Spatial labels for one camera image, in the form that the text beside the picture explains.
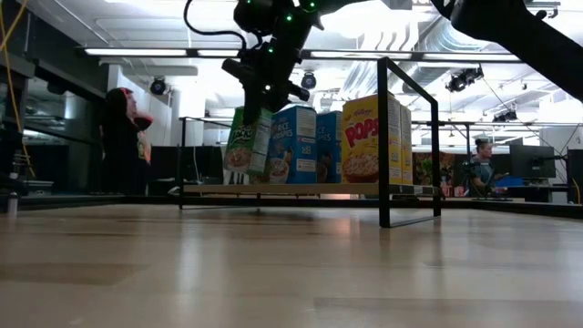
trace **black metal frame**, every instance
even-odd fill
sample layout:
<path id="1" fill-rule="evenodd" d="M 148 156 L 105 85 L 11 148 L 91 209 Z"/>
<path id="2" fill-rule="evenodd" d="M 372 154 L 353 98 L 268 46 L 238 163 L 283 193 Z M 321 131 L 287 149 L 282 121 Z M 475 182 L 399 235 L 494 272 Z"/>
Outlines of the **black metal frame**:
<path id="1" fill-rule="evenodd" d="M 391 185 L 389 183 L 389 115 L 388 115 L 388 71 L 392 71 L 400 77 L 405 84 L 415 90 L 421 97 L 431 104 L 431 128 L 432 128 L 432 187 L 414 187 L 405 185 Z M 183 179 L 183 163 L 182 153 L 186 147 L 186 129 L 188 120 L 204 121 L 203 118 L 179 118 L 182 122 L 182 136 L 180 141 L 179 152 L 179 171 L 177 174 L 179 180 L 179 199 L 178 205 L 181 210 L 188 203 L 189 205 L 218 205 L 218 206 L 312 206 L 312 207 L 345 207 L 345 208 L 377 208 L 379 209 L 379 225 L 382 228 L 402 227 L 409 224 L 423 222 L 427 220 L 434 220 L 441 216 L 442 202 L 440 190 L 440 164 L 439 164 L 439 117 L 438 117 L 438 102 L 431 97 L 421 86 L 419 86 L 411 77 L 409 77 L 393 60 L 388 57 L 381 58 L 377 61 L 377 75 L 378 75 L 378 116 L 379 116 L 379 148 L 378 158 L 379 167 L 386 168 L 379 170 L 379 184 L 378 195 L 379 200 L 301 200 L 301 199 L 264 199 L 260 194 L 256 195 L 255 199 L 250 198 L 197 198 L 188 199 L 185 201 L 187 193 L 184 192 L 184 186 L 188 183 Z M 433 216 L 418 218 L 412 220 L 399 220 L 398 222 L 391 222 L 392 204 L 397 205 L 398 201 L 389 201 L 392 194 L 408 194 L 408 195 L 431 195 L 433 196 L 432 210 Z"/>

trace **desk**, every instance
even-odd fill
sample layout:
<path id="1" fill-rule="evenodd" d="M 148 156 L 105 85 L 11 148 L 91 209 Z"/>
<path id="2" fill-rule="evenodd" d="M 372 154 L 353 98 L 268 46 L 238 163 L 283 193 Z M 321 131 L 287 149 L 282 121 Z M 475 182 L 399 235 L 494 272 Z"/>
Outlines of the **desk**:
<path id="1" fill-rule="evenodd" d="M 524 198 L 527 202 L 553 201 L 553 192 L 568 192 L 567 186 L 515 186 L 507 187 L 512 198 Z"/>

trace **person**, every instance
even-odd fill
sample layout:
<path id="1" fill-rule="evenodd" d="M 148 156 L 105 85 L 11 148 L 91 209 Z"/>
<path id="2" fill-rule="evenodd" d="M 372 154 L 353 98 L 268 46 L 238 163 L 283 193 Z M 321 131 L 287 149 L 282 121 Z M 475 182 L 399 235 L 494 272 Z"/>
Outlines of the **person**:
<path id="1" fill-rule="evenodd" d="M 106 95 L 106 110 L 100 126 L 105 157 L 102 190 L 125 195 L 145 195 L 151 147 L 145 130 L 153 119 L 138 113 L 133 92 L 124 87 Z"/>
<path id="2" fill-rule="evenodd" d="M 472 167 L 470 178 L 472 186 L 478 195 L 485 196 L 495 186 L 495 182 L 505 177 L 507 174 L 495 174 L 492 158 L 492 145 L 481 139 L 476 140 L 477 155 L 470 160 Z"/>

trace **ceiling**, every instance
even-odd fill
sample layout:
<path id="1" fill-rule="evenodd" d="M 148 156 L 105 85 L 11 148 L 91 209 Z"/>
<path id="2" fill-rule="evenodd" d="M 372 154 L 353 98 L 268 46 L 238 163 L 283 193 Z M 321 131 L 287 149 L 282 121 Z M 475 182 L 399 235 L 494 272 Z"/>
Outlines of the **ceiling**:
<path id="1" fill-rule="evenodd" d="M 233 36 L 199 36 L 191 33 L 184 25 L 181 15 L 184 0 L 30 0 L 29 7 L 49 24 L 74 38 L 83 46 L 133 46 L 133 47 L 196 47 L 196 48 L 238 48 L 240 41 Z M 549 24 L 583 44 L 583 26 L 578 21 L 583 18 L 583 1 L 561 0 L 559 15 L 547 20 Z M 239 31 L 232 20 L 236 1 L 195 0 L 190 9 L 189 20 L 201 30 L 228 29 Z M 390 49 L 411 50 L 418 36 L 435 32 L 442 28 L 450 43 L 427 43 L 430 49 L 440 51 L 497 51 L 504 52 L 498 45 L 482 43 L 449 30 L 449 23 L 435 24 L 437 12 L 431 6 L 416 6 L 413 12 L 390 11 L 380 0 L 370 1 L 350 7 L 322 18 L 326 30 L 313 29 L 307 41 L 310 49 Z M 252 45 L 254 38 L 248 36 Z M 217 59 L 143 59 L 131 61 L 133 67 L 192 67 L 199 70 L 197 78 L 207 89 L 207 109 L 233 108 L 243 102 L 239 82 L 220 70 L 221 60 Z M 294 71 L 291 79 L 298 83 L 305 71 L 313 71 L 318 79 L 317 88 L 312 92 L 319 103 L 317 108 L 337 108 L 344 98 L 370 93 L 372 76 L 371 64 L 353 61 L 304 61 Z M 557 88 L 534 72 L 527 65 L 486 64 L 483 69 L 486 81 L 461 93 L 450 94 L 444 85 L 451 73 L 460 67 L 420 68 L 408 67 L 417 82 L 439 101 L 440 119 L 491 121 L 501 109 L 500 97 L 509 106 L 515 103 L 519 117 L 524 121 L 537 119 L 540 102 L 551 101 Z M 125 72 L 131 74 L 131 67 Z M 429 119 L 428 104 L 414 95 L 403 91 L 403 86 L 395 84 L 392 91 L 414 112 L 414 119 Z M 583 118 L 573 111 L 563 119 L 579 122 Z M 556 121 L 559 118 L 545 118 Z M 507 133 L 509 137 L 516 132 Z"/>

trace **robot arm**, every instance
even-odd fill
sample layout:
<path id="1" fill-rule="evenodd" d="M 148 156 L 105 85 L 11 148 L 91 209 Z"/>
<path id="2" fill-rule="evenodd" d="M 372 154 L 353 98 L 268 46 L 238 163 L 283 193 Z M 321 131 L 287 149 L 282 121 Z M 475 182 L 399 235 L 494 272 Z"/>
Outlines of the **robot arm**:
<path id="1" fill-rule="evenodd" d="M 269 36 L 269 43 L 242 49 L 240 62 L 227 59 L 223 69 L 245 90 L 245 121 L 260 108 L 277 112 L 290 94 L 307 100 L 309 92 L 289 81 L 293 67 L 320 16 L 366 0 L 239 0 L 234 18 L 241 29 Z M 583 100 L 583 48 L 527 11 L 525 0 L 431 0 L 454 28 L 477 39 L 505 47 L 565 91 Z"/>

